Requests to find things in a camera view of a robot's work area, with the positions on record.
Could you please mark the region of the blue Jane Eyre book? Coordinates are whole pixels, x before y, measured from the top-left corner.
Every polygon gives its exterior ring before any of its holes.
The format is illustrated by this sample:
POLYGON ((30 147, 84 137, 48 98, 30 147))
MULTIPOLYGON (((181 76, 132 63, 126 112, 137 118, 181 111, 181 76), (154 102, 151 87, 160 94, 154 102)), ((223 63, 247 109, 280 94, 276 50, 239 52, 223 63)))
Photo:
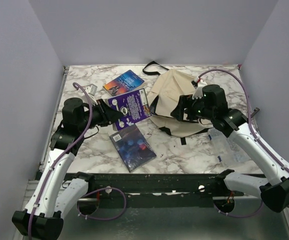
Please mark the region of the blue Jane Eyre book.
POLYGON ((106 83, 103 88, 112 97, 125 94, 141 88, 144 80, 135 74, 132 70, 128 70, 106 83))

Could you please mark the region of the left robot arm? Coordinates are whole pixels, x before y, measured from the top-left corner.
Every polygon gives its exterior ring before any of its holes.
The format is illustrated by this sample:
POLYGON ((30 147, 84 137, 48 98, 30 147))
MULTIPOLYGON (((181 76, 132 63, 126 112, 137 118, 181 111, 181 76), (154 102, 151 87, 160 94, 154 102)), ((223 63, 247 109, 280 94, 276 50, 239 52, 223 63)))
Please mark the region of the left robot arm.
POLYGON ((79 198, 91 197, 96 190, 93 178, 85 173, 74 177, 72 184, 61 191, 67 170, 85 140, 87 130, 117 122, 123 113, 112 109, 103 99, 95 105, 78 97, 65 100, 62 121, 51 137, 47 163, 24 210, 15 211, 12 222, 29 239, 56 240, 64 219, 79 198))

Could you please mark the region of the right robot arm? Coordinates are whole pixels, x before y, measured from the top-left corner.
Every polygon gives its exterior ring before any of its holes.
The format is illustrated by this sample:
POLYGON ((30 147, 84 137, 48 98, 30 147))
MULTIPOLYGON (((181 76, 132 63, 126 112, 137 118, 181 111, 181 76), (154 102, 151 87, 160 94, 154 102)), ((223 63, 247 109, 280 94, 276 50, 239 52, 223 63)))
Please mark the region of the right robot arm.
POLYGON ((261 169, 264 178, 226 170, 214 184, 215 192, 226 196, 238 191, 257 197, 273 212, 289 206, 289 163, 255 132, 247 117, 229 108, 225 91, 217 84, 202 88, 202 96, 181 95, 171 116, 178 121, 205 119, 240 146, 261 169))

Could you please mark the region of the dark purple book underneath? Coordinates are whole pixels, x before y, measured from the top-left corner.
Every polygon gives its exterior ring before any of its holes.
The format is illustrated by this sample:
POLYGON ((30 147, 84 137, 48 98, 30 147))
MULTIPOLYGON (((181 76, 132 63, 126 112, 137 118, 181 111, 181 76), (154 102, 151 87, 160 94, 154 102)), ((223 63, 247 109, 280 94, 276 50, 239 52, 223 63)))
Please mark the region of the dark purple book underneath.
POLYGON ((113 124, 114 131, 125 129, 151 116, 144 88, 110 97, 107 103, 113 110, 122 113, 122 116, 113 124))

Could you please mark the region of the cream canvas backpack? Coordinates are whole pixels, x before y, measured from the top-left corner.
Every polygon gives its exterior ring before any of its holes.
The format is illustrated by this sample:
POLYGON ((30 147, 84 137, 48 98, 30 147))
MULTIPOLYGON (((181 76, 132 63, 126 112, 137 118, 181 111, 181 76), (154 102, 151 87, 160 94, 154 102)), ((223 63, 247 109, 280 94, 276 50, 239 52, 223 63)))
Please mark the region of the cream canvas backpack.
POLYGON ((194 101, 192 97, 202 96, 206 82, 156 61, 149 62, 142 72, 157 76, 147 99, 150 119, 160 131, 180 138, 181 144, 186 145, 187 137, 206 133, 213 127, 211 123, 201 123, 199 119, 189 120, 185 113, 185 109, 194 101))

